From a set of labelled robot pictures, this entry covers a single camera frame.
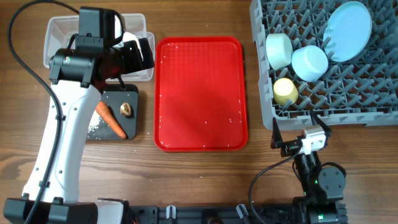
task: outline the carrot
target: carrot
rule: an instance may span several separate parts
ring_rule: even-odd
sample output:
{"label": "carrot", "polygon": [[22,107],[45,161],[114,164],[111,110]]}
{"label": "carrot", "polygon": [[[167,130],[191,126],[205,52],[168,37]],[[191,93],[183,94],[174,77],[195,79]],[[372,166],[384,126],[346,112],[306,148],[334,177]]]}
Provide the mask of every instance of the carrot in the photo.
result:
{"label": "carrot", "polygon": [[113,118],[111,112],[109,111],[108,106],[100,101],[95,108],[95,111],[104,119],[104,121],[111,127],[111,129],[121,138],[126,139],[126,133],[124,133],[122,127],[118,124],[118,122]]}

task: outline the gray dish rack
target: gray dish rack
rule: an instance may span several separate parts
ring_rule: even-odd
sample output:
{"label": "gray dish rack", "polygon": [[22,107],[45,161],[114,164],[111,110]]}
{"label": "gray dish rack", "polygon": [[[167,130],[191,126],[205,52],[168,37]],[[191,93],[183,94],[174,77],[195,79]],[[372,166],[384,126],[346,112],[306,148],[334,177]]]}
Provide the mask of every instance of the gray dish rack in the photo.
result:
{"label": "gray dish rack", "polygon": [[[346,2],[252,0],[252,36],[259,59],[262,121],[267,129],[272,129],[273,118],[278,120],[280,129],[302,129],[311,125],[310,110],[328,125],[398,124],[398,0],[359,1],[373,20],[369,42],[347,62],[329,60],[329,69],[319,81],[302,81],[291,65],[281,70],[270,68],[266,54],[268,34],[287,34],[293,50],[306,45],[323,49],[329,41],[323,41],[327,21]],[[273,100],[273,84],[283,77],[291,79],[298,89],[294,104],[289,101],[281,106]]]}

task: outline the transparent container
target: transparent container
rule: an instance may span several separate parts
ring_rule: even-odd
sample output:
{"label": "transparent container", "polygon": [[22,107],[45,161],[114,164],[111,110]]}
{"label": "transparent container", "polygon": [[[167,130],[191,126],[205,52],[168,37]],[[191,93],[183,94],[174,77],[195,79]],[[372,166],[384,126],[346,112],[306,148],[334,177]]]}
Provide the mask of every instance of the transparent container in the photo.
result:
{"label": "transparent container", "polygon": [[[143,14],[122,14],[126,32],[130,32],[137,38],[147,37],[155,59],[155,37],[153,33],[146,31],[146,20]],[[50,58],[55,55],[58,49],[66,48],[70,37],[78,33],[79,16],[58,16],[49,20],[44,40],[43,64],[49,68]],[[154,74],[154,69],[133,72],[122,76],[123,81],[149,81]],[[107,80],[108,83],[119,82]]]}

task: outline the wooden tabletop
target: wooden tabletop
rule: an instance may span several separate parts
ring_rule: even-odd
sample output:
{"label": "wooden tabletop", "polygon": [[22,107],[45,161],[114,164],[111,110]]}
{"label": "wooden tabletop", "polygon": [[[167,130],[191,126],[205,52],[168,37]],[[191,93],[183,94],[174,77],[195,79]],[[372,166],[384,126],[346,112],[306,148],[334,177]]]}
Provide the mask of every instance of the wooden tabletop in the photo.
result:
{"label": "wooden tabletop", "polygon": [[[13,59],[6,40],[13,13],[25,0],[0,3],[0,210],[19,197],[34,166],[49,110],[47,92]],[[143,13],[156,42],[170,36],[231,35],[244,49],[249,141],[236,152],[162,152],[153,141],[154,81],[135,83],[140,91],[137,137],[132,141],[87,141],[80,169],[80,200],[121,198],[131,205],[236,205],[248,202],[252,178],[281,161],[270,149],[271,131],[262,124],[259,67],[252,42],[250,1],[106,2],[69,0],[74,8],[96,6],[120,13]],[[17,53],[44,80],[44,36],[49,19],[73,14],[52,4],[32,6],[14,24]],[[397,223],[398,127],[333,126],[322,162],[347,170],[344,203],[350,223]],[[291,140],[299,131],[284,131]],[[302,196],[291,164],[260,178],[254,203],[290,203]],[[0,223],[7,221],[0,216]]]}

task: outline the red rectangular tray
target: red rectangular tray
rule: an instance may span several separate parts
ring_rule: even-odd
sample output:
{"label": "red rectangular tray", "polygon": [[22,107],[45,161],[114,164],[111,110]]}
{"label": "red rectangular tray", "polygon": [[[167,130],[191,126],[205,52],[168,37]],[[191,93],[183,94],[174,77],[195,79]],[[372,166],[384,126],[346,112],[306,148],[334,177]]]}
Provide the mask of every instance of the red rectangular tray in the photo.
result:
{"label": "red rectangular tray", "polygon": [[248,141],[242,46],[234,37],[168,37],[156,47],[154,141],[167,152]]}

